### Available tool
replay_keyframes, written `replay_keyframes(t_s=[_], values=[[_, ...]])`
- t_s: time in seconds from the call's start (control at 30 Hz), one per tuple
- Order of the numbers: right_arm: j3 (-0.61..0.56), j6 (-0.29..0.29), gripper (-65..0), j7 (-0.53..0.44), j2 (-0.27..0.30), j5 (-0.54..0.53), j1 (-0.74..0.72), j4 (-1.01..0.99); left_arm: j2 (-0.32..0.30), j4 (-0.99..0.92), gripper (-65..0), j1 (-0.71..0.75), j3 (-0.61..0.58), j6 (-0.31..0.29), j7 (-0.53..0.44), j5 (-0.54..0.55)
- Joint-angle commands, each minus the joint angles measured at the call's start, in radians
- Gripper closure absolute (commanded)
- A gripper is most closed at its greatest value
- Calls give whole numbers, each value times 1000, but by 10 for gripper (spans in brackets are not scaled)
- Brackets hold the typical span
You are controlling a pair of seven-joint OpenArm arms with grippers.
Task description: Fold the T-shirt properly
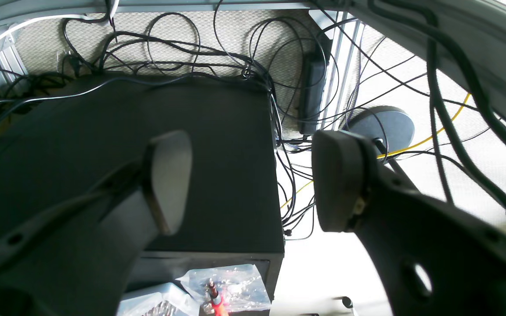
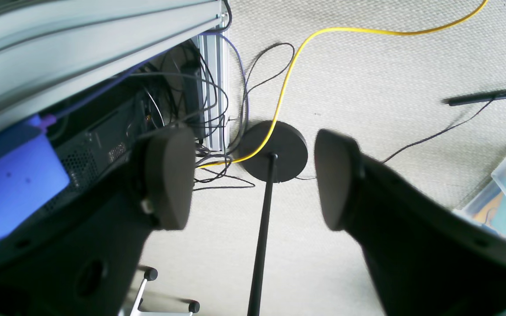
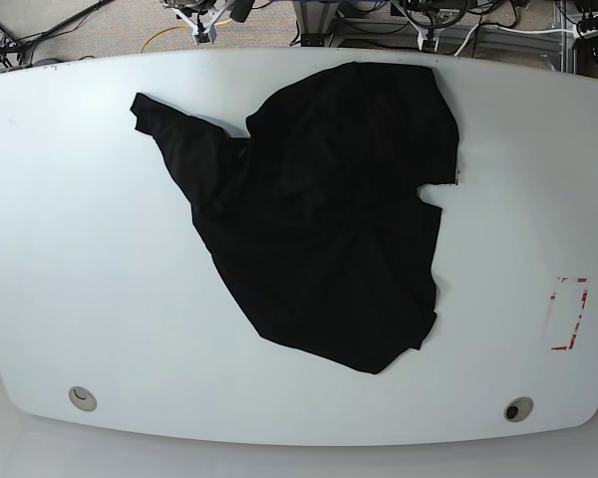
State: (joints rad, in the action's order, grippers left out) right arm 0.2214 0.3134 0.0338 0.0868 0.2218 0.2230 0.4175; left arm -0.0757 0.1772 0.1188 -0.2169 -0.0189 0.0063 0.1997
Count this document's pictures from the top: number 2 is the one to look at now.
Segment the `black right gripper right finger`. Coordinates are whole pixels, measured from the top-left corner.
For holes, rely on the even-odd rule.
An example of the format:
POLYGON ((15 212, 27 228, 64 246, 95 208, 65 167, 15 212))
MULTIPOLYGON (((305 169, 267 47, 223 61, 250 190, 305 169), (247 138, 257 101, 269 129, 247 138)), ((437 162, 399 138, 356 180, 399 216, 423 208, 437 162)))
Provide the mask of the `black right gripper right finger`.
POLYGON ((506 316, 506 239, 452 214, 331 130, 314 147, 322 215, 354 238, 388 316, 506 316))

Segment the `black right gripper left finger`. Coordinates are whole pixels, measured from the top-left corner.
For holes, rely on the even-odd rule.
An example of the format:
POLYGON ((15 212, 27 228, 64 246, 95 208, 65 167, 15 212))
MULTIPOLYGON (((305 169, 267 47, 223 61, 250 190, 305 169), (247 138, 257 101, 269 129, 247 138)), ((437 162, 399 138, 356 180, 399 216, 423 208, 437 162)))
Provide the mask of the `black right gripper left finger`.
POLYGON ((0 316, 116 316, 154 230, 188 222, 195 141, 140 138, 127 162, 59 210, 0 241, 0 316))

